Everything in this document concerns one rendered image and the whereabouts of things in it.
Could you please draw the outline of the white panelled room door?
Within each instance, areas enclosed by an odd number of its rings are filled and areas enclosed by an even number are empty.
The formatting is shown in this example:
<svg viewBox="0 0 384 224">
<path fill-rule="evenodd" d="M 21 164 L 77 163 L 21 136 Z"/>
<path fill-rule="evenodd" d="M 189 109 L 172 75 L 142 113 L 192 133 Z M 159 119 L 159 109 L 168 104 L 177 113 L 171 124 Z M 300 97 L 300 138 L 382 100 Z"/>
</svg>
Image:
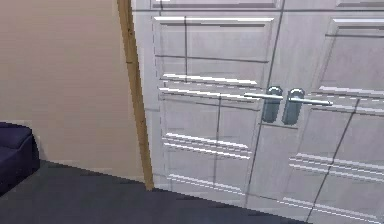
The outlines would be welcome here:
<svg viewBox="0 0 384 224">
<path fill-rule="evenodd" d="M 132 0 L 154 184 L 242 206 L 281 0 Z"/>
<path fill-rule="evenodd" d="M 311 224 L 384 224 L 384 0 L 284 0 L 246 206 Z M 282 122 L 288 92 L 303 104 Z"/>
</svg>

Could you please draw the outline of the dark purple sofa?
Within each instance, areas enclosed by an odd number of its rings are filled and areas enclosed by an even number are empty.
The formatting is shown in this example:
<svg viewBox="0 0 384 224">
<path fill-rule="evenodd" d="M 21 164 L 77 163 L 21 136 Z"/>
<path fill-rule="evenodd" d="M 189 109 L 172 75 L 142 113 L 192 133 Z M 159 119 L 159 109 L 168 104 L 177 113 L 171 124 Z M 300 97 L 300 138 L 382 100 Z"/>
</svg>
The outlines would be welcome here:
<svg viewBox="0 0 384 224">
<path fill-rule="evenodd" d="M 39 150 L 32 129 L 0 122 L 0 197 L 39 168 Z"/>
</svg>

